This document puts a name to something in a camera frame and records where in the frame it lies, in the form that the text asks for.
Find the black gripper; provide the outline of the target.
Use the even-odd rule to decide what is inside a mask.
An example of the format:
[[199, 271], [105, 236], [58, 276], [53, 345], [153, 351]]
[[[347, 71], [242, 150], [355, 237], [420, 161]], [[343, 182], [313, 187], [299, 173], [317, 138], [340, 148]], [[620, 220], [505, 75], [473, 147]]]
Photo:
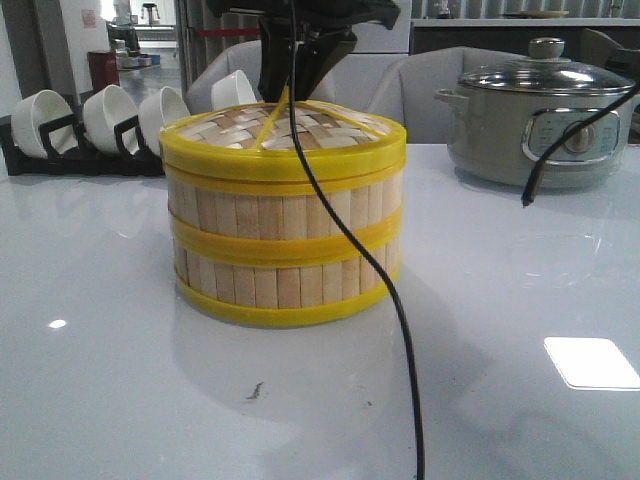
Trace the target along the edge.
[[258, 90], [266, 102], [284, 88], [296, 101], [310, 98], [323, 78], [352, 53], [361, 23], [391, 30], [401, 9], [393, 1], [208, 1], [211, 13], [258, 18], [261, 67]]

